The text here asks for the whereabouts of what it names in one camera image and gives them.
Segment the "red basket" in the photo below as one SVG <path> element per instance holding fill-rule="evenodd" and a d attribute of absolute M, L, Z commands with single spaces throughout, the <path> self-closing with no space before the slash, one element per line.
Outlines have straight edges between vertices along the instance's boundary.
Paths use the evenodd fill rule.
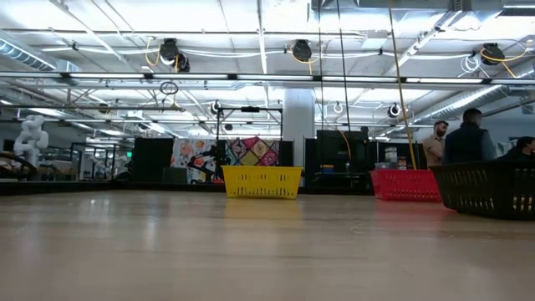
<path fill-rule="evenodd" d="M 442 202 L 433 171 L 371 171 L 375 197 L 383 201 Z"/>

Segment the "black basket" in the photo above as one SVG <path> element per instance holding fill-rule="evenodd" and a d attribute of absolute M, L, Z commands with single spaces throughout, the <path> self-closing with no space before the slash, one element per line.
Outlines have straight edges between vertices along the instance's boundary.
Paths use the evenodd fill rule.
<path fill-rule="evenodd" d="M 444 206 L 485 217 L 535 220 L 535 162 L 431 167 Z"/>

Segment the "colorful artwork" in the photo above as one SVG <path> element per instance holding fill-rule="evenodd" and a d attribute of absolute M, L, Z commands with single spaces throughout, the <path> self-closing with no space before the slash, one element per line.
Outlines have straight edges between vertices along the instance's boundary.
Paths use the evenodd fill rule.
<path fill-rule="evenodd" d="M 275 166 L 279 141 L 258 137 L 227 140 L 225 162 L 231 166 Z M 187 169 L 188 184 L 213 183 L 216 179 L 215 140 L 176 139 L 171 166 Z"/>

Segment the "plastic basket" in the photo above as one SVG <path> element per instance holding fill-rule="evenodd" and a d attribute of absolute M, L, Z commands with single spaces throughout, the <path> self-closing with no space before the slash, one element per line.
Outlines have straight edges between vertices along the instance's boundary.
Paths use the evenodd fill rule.
<path fill-rule="evenodd" d="M 431 169 L 447 208 L 486 217 L 535 220 L 534 162 L 476 162 Z"/>
<path fill-rule="evenodd" d="M 441 202 L 432 171 L 371 171 L 375 197 L 383 201 Z"/>
<path fill-rule="evenodd" d="M 301 167 L 223 166 L 228 197 L 298 197 Z"/>

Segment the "pillar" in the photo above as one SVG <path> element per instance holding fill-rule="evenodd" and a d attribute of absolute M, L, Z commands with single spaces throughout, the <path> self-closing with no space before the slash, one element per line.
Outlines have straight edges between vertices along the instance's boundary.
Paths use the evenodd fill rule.
<path fill-rule="evenodd" d="M 304 139 L 315 137 L 315 100 L 311 89 L 284 92 L 283 140 L 293 141 L 294 166 L 304 166 Z"/>

